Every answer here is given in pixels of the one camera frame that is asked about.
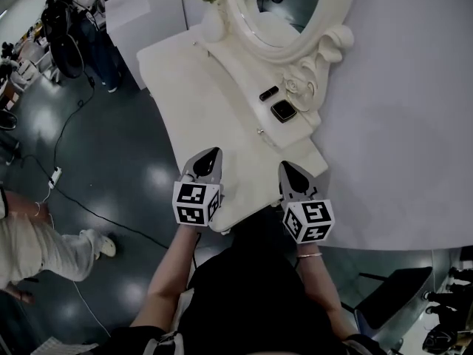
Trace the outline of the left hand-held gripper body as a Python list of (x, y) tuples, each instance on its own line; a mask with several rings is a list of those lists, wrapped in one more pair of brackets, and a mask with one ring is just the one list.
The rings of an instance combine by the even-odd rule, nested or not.
[(215, 227), (214, 218), (221, 206), (220, 184), (175, 181), (172, 208), (178, 224)]

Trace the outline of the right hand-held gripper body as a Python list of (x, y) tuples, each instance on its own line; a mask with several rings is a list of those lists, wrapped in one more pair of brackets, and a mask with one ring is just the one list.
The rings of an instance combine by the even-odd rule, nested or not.
[(330, 200), (290, 202), (282, 220), (296, 243), (316, 243), (327, 239), (335, 224)]

